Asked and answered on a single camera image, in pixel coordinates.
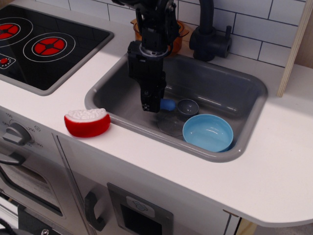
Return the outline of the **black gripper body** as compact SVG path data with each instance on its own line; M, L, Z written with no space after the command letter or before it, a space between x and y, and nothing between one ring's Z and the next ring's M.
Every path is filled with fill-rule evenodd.
M128 71L129 77L140 86L142 109L159 112L166 87L163 57L145 55L141 51L141 41L132 41L128 46Z

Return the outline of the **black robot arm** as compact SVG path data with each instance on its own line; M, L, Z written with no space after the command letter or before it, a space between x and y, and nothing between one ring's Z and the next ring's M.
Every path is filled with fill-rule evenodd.
M166 87L163 59L179 36L176 4L172 0L116 0L115 4L135 10L141 40L128 46L129 77L140 86L144 111L157 113Z

